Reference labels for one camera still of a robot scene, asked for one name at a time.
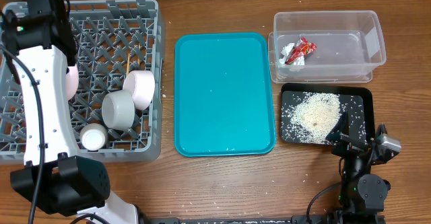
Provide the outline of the clear plastic bin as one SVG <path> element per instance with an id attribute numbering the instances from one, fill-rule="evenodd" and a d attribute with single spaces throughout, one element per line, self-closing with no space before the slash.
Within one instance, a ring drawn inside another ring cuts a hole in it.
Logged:
<path id="1" fill-rule="evenodd" d="M 316 50 L 302 63 L 289 63 L 284 47 L 303 38 Z M 379 18 L 371 10 L 278 12 L 268 51 L 275 83 L 367 83 L 387 61 Z"/>

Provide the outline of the white paper napkin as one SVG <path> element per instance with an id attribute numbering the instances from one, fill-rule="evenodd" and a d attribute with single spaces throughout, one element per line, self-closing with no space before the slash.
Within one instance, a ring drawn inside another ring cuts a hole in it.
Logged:
<path id="1" fill-rule="evenodd" d="M 294 43 L 289 43 L 287 46 L 282 48 L 281 50 L 282 58 L 279 59 L 279 63 L 281 65 L 285 65 L 287 63 L 288 59 L 292 55 L 294 48 L 295 48 Z M 290 64 L 297 65 L 297 66 L 304 66 L 304 56 L 294 59 Z"/>

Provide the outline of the cooked rice leftovers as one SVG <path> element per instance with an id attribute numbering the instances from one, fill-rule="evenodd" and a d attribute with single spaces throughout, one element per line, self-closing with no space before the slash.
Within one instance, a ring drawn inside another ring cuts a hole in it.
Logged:
<path id="1" fill-rule="evenodd" d="M 289 143 L 330 145 L 326 136 L 349 116 L 349 135 L 366 139 L 364 102 L 360 96 L 285 91 L 281 95 L 281 138 Z"/>

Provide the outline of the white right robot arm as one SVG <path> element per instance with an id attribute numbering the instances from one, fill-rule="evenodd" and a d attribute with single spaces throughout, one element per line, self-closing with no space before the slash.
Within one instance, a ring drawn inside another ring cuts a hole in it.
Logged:
<path id="1" fill-rule="evenodd" d="M 335 143 L 332 154 L 339 156 L 341 191 L 340 209 L 327 215 L 328 223 L 384 223 L 379 213 L 384 210 L 391 185 L 371 173 L 371 167 L 387 163 L 400 150 L 401 144 L 387 134 L 385 125 L 378 126 L 374 138 L 361 141 L 350 136 L 350 120 L 344 112 L 327 135 Z"/>

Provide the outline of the large white round plate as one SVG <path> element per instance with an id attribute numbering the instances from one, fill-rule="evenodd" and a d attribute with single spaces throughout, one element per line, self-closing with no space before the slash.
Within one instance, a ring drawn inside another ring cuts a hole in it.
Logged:
<path id="1" fill-rule="evenodd" d="M 65 75 L 66 96 L 70 100 L 74 97 L 79 87 L 79 70 L 77 65 L 67 68 Z"/>

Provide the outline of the black waste tray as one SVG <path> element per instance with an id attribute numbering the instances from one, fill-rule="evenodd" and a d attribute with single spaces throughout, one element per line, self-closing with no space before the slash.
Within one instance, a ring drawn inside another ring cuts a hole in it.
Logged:
<path id="1" fill-rule="evenodd" d="M 374 109 L 370 90 L 363 87 L 286 83 L 281 88 L 281 139 L 289 143 L 305 144 L 308 133 L 291 123 L 293 109 L 316 94 L 339 97 L 340 112 L 348 112 L 349 134 L 361 141 L 374 136 Z"/>

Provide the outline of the grey dishwasher rack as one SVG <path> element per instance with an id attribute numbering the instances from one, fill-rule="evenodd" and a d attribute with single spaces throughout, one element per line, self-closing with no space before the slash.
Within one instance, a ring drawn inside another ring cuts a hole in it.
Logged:
<path id="1" fill-rule="evenodd" d="M 154 74 L 156 87 L 151 104 L 135 112 L 132 128 L 108 130 L 108 142 L 97 151 L 79 148 L 79 154 L 103 162 L 153 161 L 161 152 L 162 103 L 160 87 L 164 59 L 164 19 L 156 0 L 72 1 L 69 18 L 79 43 L 79 87 L 69 101 L 75 137 L 89 123 L 102 124 L 102 101 L 120 90 L 130 71 Z M 137 47 L 141 44 L 140 65 Z"/>

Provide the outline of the white cup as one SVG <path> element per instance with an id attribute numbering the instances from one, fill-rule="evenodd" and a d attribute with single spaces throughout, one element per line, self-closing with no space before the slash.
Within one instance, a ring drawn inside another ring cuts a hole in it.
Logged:
<path id="1" fill-rule="evenodd" d="M 101 124 L 91 123 L 81 129 L 80 140 L 88 151 L 97 151 L 108 142 L 108 133 Z"/>

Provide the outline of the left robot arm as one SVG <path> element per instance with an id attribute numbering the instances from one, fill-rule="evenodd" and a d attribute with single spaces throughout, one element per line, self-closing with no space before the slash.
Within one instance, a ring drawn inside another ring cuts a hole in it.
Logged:
<path id="1" fill-rule="evenodd" d="M 74 221 L 145 223 L 141 211 L 110 188 L 100 161 L 80 157 L 65 90 L 75 64 L 75 36 L 66 11 L 33 9 L 25 17 L 3 13 L 1 50 L 20 81 L 26 121 L 24 168 L 10 175 L 12 188 L 32 209 Z"/>

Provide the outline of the grey metal bowl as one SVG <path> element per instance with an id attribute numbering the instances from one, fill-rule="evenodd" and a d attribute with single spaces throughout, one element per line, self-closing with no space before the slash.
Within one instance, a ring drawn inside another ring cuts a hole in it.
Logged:
<path id="1" fill-rule="evenodd" d="M 102 119 L 108 128 L 126 131 L 135 118 L 135 105 L 127 90 L 106 94 L 102 102 Z"/>

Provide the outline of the red snack wrapper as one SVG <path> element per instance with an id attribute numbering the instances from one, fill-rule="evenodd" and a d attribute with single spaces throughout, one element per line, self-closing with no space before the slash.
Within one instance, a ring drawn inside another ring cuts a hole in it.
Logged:
<path id="1" fill-rule="evenodd" d="M 294 60 L 314 52 L 317 49 L 315 43 L 309 42 L 306 38 L 301 37 L 288 57 L 287 64 L 292 64 Z"/>

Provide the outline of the wooden chopstick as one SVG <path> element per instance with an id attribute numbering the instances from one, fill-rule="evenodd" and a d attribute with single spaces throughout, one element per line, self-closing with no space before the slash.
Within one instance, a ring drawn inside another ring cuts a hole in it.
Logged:
<path id="1" fill-rule="evenodd" d="M 130 53 L 129 53 L 129 54 L 128 54 L 128 57 L 127 57 L 126 76 L 128 76 L 128 74 L 129 74 L 129 70 L 130 70 L 130 59 L 131 59 L 131 55 L 130 55 Z"/>
<path id="2" fill-rule="evenodd" d="M 136 55 L 137 55 L 137 62 L 138 62 L 138 64 L 139 64 L 139 65 L 140 65 L 140 63 L 141 63 L 141 58 L 140 58 L 140 52 L 141 52 L 141 50 L 140 50 L 140 49 L 141 49 L 141 48 L 140 48 L 140 47 L 141 47 L 141 44 L 139 43 L 139 44 L 138 44 L 138 47 L 137 47 L 137 51 L 138 51 L 138 52 L 136 53 Z"/>

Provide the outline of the teal plastic tray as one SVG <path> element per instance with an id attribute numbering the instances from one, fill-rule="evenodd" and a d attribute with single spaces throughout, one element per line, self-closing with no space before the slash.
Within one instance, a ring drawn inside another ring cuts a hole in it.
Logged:
<path id="1" fill-rule="evenodd" d="M 276 143 L 267 43 L 256 32 L 189 34 L 174 60 L 174 145 L 185 157 L 261 155 Z"/>

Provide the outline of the small white bowl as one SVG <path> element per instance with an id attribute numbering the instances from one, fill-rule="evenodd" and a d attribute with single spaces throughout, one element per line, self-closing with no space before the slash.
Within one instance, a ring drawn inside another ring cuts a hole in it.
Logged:
<path id="1" fill-rule="evenodd" d="M 145 110 L 150 105 L 155 87 L 156 82 L 151 71 L 131 71 L 123 84 L 123 89 L 131 94 L 138 110 Z"/>

